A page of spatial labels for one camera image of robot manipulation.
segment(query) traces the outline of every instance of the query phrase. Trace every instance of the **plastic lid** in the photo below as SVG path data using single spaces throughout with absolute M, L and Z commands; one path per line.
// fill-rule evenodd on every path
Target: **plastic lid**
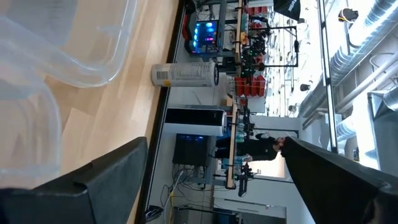
M 77 87 L 101 86 L 122 69 L 136 0 L 8 0 L 0 40 L 34 67 Z
M 46 84 L 17 60 L 0 45 L 0 187 L 31 188 L 58 174 L 61 120 Z

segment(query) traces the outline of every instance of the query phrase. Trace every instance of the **clear plastic container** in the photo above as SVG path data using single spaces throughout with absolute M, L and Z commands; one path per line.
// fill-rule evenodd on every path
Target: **clear plastic container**
M 101 86 L 121 70 L 137 0 L 3 0 L 0 45 L 77 87 Z
M 0 188 L 35 187 L 56 177 L 60 168 L 57 102 L 21 62 L 0 46 Z

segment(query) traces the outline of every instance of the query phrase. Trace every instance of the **floor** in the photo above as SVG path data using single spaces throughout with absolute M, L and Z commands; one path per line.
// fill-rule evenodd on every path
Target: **floor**
M 183 40 L 180 39 L 179 46 L 183 46 Z M 177 62 L 199 62 L 201 59 L 190 58 L 189 54 L 183 49 L 178 48 Z M 228 80 L 225 74 L 220 75 L 220 84 L 213 87 L 206 88 L 171 88 L 169 95 L 169 105 L 220 105 L 222 99 L 227 96 L 225 88 Z M 164 207 L 167 201 L 168 193 L 165 187 L 173 184 L 173 170 L 176 172 L 178 167 L 172 164 L 174 154 L 175 134 L 163 132 L 160 139 L 159 152 L 157 155 L 156 168 L 154 171 L 154 181 L 150 191 L 149 204 Z M 207 186 L 205 190 L 200 190 L 201 186 L 197 184 L 182 184 L 175 189 L 175 194 L 172 197 L 173 206 L 180 207 L 184 205 L 193 206 L 196 208 L 208 209 L 211 206 L 211 190 Z M 166 208 L 166 217 L 152 221 L 153 224 L 164 224 L 169 222 L 169 213 L 171 209 L 170 203 Z M 212 216 L 208 214 L 201 215 L 201 220 L 198 223 L 211 223 Z
M 127 60 L 109 85 L 82 89 L 45 78 L 62 117 L 61 174 L 138 136 L 150 137 L 159 98 L 150 70 L 166 61 L 177 5 L 178 0 L 137 0 Z M 134 210 L 129 223 L 134 223 Z

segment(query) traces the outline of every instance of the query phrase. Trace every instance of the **white can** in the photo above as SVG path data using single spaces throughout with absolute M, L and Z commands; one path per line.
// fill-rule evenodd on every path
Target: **white can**
M 214 62 L 168 63 L 152 67 L 155 86 L 213 87 L 220 80 Z

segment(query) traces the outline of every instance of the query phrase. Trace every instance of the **person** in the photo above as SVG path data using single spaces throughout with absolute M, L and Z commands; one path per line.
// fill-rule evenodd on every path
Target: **person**
M 247 156 L 245 162 L 272 161 L 284 145 L 285 138 L 267 137 L 257 134 L 256 139 L 245 139 L 237 143 L 236 156 Z M 229 159 L 231 138 L 217 140 L 215 153 L 216 159 Z

